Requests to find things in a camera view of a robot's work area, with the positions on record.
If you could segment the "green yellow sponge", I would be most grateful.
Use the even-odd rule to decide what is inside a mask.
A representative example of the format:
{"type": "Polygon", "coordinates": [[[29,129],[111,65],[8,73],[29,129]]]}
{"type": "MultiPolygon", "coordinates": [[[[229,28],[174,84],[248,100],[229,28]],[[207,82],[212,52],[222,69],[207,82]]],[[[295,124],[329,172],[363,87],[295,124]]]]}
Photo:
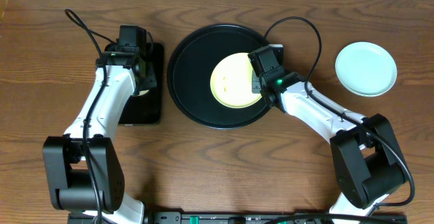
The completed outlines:
{"type": "Polygon", "coordinates": [[[148,92],[149,92],[149,90],[140,91],[139,94],[138,94],[138,96],[144,96],[148,92]]]}

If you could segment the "yellow plate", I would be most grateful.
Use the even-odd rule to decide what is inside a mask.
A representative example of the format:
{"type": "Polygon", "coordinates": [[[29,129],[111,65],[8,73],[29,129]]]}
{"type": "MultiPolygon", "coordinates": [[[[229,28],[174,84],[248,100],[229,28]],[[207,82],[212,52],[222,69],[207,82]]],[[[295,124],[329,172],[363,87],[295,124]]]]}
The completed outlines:
{"type": "Polygon", "coordinates": [[[248,53],[240,52],[222,59],[212,71],[210,89],[222,105],[242,109],[258,102],[262,96],[252,91],[254,70],[248,53]]]}

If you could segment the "light blue plate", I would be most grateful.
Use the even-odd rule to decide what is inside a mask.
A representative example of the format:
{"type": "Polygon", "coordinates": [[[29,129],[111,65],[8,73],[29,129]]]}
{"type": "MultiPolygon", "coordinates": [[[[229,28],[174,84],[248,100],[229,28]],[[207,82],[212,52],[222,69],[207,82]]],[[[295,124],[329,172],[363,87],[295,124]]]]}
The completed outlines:
{"type": "Polygon", "coordinates": [[[335,72],[340,83],[394,83],[397,65],[381,46],[370,42],[355,42],[337,55],[335,72]]]}
{"type": "Polygon", "coordinates": [[[387,93],[394,83],[356,83],[351,85],[350,83],[342,83],[342,85],[351,93],[363,97],[376,97],[387,93]]]}

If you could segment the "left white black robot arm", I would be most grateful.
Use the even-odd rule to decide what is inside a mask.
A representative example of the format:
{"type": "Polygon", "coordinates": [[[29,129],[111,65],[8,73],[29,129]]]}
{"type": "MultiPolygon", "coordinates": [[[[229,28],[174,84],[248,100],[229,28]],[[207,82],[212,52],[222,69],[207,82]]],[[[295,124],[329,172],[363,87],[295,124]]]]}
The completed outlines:
{"type": "Polygon", "coordinates": [[[75,121],[49,136],[43,159],[52,206],[101,223],[143,223],[145,205],[125,192],[113,141],[124,106],[137,95],[147,62],[139,53],[103,52],[96,79],[75,121]]]}

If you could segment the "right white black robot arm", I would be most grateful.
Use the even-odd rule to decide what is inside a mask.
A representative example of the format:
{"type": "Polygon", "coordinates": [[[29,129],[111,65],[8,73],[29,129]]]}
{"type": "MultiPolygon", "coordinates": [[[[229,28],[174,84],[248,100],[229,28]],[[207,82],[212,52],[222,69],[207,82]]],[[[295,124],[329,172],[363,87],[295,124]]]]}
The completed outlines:
{"type": "Polygon", "coordinates": [[[252,73],[252,88],[271,105],[316,131],[331,146],[340,195],[333,222],[362,222],[412,177],[388,119],[348,111],[299,74],[252,73]]]}

